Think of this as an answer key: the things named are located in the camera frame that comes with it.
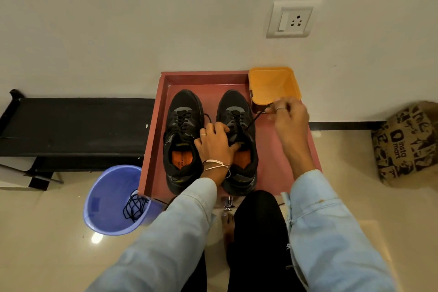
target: pink tray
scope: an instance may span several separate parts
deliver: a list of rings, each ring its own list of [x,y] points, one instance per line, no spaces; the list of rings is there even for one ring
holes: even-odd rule
[[[213,122],[216,121],[219,101],[227,90],[238,90],[248,102],[250,101],[248,71],[161,73],[138,191],[142,195],[162,201],[168,201],[174,197],[166,183],[166,173],[162,162],[162,139],[170,101],[182,89],[189,89],[199,97],[204,112],[210,115]],[[273,195],[288,192],[294,179],[274,125],[265,115],[261,115],[255,125],[259,158],[256,189],[266,190]],[[310,130],[308,141],[315,165],[321,170]],[[226,195],[227,193],[220,188],[218,197]]]

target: shirt cuff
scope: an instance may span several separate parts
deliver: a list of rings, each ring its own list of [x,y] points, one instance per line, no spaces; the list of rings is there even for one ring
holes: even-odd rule
[[[290,190],[292,220],[339,201],[321,171],[308,171],[295,181]]]
[[[180,196],[189,196],[200,203],[209,224],[211,223],[211,213],[216,204],[217,186],[210,178],[196,179],[189,187],[187,187]]]

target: metal stand leg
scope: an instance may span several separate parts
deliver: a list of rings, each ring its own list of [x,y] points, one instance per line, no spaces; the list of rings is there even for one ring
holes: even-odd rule
[[[236,206],[233,205],[233,197],[232,196],[228,196],[225,199],[225,206],[223,208],[223,211],[231,211],[233,208],[235,208]]]
[[[36,175],[34,173],[29,173],[27,171],[22,171],[22,170],[19,170],[17,168],[10,167],[10,166],[7,166],[7,165],[0,164],[0,168],[4,168],[5,170],[9,170],[9,171],[12,171],[12,172],[15,172],[15,173],[19,173],[20,175],[25,175],[27,177],[38,178],[38,179],[41,179],[41,180],[45,180],[45,181],[49,181],[49,182],[54,182],[54,183],[61,184],[61,185],[64,184],[64,182],[62,180],[56,180],[56,179],[51,179],[51,178],[43,177],[42,175]]]

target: black pants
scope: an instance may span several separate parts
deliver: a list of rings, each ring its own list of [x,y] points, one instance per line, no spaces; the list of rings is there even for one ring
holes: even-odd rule
[[[275,197],[263,190],[250,193],[234,215],[234,242],[227,250],[228,292],[304,292],[292,267],[286,223]],[[182,292],[207,291],[205,255]]]

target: blue plastic bucket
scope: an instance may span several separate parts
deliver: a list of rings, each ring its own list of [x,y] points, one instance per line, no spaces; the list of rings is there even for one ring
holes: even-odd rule
[[[113,166],[102,173],[85,200],[84,221],[90,229],[104,235],[123,235],[158,217],[164,204],[150,198],[136,222],[123,215],[123,208],[138,188],[140,174],[141,168],[133,165]]]

